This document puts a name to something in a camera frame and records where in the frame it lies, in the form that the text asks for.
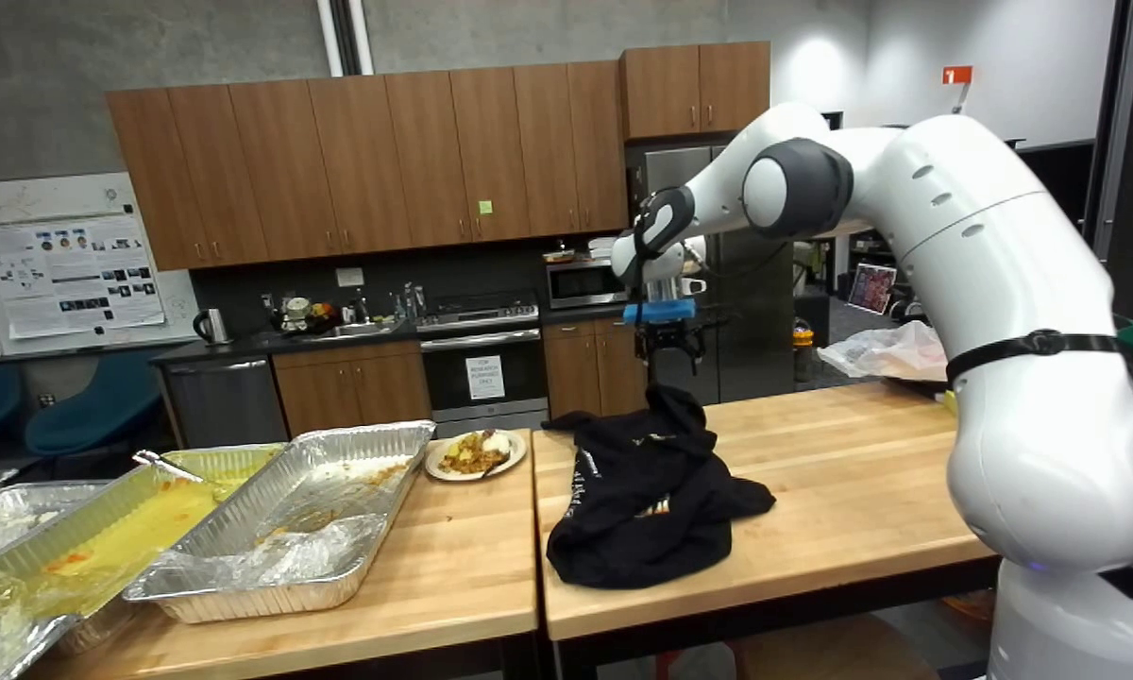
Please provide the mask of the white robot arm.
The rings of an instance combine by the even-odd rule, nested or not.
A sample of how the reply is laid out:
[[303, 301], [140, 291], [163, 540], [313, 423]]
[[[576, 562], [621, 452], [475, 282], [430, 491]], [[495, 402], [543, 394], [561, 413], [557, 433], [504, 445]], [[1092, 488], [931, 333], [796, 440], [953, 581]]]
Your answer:
[[1115, 282], [984, 122], [836, 127], [771, 106], [611, 246], [650, 297], [689, 239], [810, 239], [860, 221], [948, 354], [948, 488], [996, 550], [989, 680], [1133, 680], [1133, 349]]

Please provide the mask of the black gripper blue band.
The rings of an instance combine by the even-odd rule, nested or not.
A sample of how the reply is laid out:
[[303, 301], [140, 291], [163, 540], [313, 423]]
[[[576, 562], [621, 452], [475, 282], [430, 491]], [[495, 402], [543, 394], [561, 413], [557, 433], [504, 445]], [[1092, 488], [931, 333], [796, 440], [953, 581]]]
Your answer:
[[699, 305], [693, 297], [626, 301], [621, 321], [634, 330], [634, 354], [647, 362], [647, 375], [658, 375], [666, 350], [681, 350], [689, 367], [699, 367], [708, 354]]

